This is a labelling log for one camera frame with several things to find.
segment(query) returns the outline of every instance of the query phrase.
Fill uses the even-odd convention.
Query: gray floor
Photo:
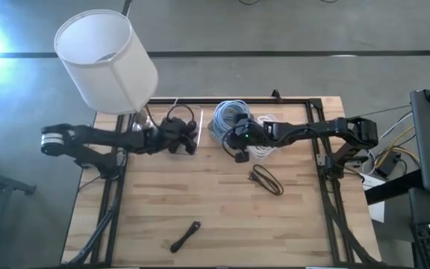
[[[53,52],[66,19],[122,6],[123,0],[0,0],[0,52]],[[149,51],[430,49],[430,0],[261,0],[250,7],[236,0],[140,0],[128,17]],[[341,96],[348,116],[407,105],[411,90],[430,89],[430,57],[154,62],[157,96],[266,96],[278,89],[285,96]],[[370,118],[384,131],[407,111]],[[0,174],[38,186],[33,196],[11,197],[0,227],[0,268],[59,262],[81,170],[69,158],[40,153],[40,128],[91,124],[94,116],[58,59],[0,59]],[[407,147],[416,151],[415,143]],[[410,261],[407,243],[393,241],[406,238],[392,232],[406,231],[404,205],[388,203],[387,223],[376,224],[383,259],[398,265]]]

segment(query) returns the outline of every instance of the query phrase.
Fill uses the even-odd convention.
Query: wooden tabletop
[[[327,120],[343,117],[339,97],[321,97]],[[130,155],[125,176],[113,266],[303,266],[331,265],[320,187],[309,140],[274,151],[260,164],[284,186],[274,196],[247,179],[254,158],[236,164],[209,135],[215,105],[203,105],[199,148],[194,156]],[[155,121],[167,105],[151,105]],[[274,114],[279,121],[306,123],[303,105],[250,105],[258,117]],[[200,112],[195,110],[196,120]],[[180,108],[173,116],[189,119]],[[98,114],[95,127],[113,130],[116,117]],[[331,139],[333,150],[343,141]],[[92,146],[100,152],[110,149]],[[98,173],[85,170],[81,184]],[[96,227],[104,182],[78,194],[63,260],[84,246]],[[364,248],[380,260],[361,181],[341,180],[348,226]],[[175,254],[169,251],[190,227],[202,227]],[[338,240],[340,251],[343,248]]]

